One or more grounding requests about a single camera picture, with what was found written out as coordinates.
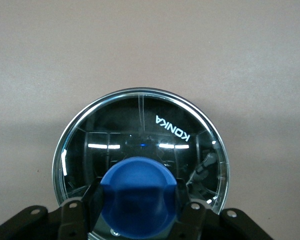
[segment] blue cap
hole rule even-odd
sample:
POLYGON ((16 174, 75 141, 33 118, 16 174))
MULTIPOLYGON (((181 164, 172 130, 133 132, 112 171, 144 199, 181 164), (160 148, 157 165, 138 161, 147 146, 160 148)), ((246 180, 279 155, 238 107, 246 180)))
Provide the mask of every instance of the blue cap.
POLYGON ((117 233, 145 239, 166 229, 176 216, 176 179, 161 163, 131 157, 111 167, 101 180, 102 217, 117 233))

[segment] clear glass lens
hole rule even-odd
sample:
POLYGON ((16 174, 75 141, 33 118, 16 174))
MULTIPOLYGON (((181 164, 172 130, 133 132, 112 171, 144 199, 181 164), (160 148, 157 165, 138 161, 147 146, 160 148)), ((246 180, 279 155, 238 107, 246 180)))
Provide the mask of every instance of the clear glass lens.
MULTIPOLYGON (((183 178, 190 196, 219 213, 226 200, 229 163, 209 119, 185 99, 152 88, 111 93, 83 109, 64 131, 52 177, 58 203, 81 197, 97 177, 130 157, 147 157, 183 178)), ((165 239, 163 232, 153 239, 165 239)), ((127 239, 99 218, 95 239, 127 239)))

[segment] konka logo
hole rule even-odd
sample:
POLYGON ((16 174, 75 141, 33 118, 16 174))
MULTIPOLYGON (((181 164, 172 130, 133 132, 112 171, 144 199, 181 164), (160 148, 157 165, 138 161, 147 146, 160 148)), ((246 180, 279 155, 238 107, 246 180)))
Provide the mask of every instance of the konka logo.
POLYGON ((158 115, 155 116, 155 123, 159 124, 160 126, 164 127, 167 130, 170 130, 174 135, 188 142, 190 138, 190 134, 187 134, 185 131, 181 130, 180 128, 173 126, 172 123, 166 121, 163 118, 160 118, 158 115))

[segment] screw hole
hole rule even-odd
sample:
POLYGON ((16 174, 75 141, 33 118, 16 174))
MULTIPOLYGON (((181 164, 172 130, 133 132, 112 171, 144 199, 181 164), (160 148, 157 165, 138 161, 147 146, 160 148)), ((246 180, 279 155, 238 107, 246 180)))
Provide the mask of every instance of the screw hole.
POLYGON ((226 214, 227 214, 229 217, 231 217, 231 218, 236 218, 236 217, 237 217, 236 212, 235 212, 235 211, 232 211, 232 210, 228 210, 228 211, 226 212, 226 214))
POLYGON ((199 210, 200 205, 198 203, 194 202, 194 203, 191 204, 191 208, 194 209, 194 210, 199 210))
POLYGON ((76 202, 73 202, 69 205, 69 208, 74 209, 78 206, 78 204, 76 202))
POLYGON ((35 209, 35 210, 32 210, 31 212, 30 212, 30 214, 31 215, 36 215, 36 214, 38 214, 38 213, 40 213, 40 209, 35 209))

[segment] gray background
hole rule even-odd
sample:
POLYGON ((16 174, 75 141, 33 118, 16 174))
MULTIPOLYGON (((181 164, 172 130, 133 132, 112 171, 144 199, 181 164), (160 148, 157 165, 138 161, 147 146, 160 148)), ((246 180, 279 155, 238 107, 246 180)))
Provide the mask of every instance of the gray background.
POLYGON ((64 128, 129 87, 202 109, 228 150, 226 207, 300 240, 300 1, 286 0, 0 0, 0 224, 57 208, 64 128))

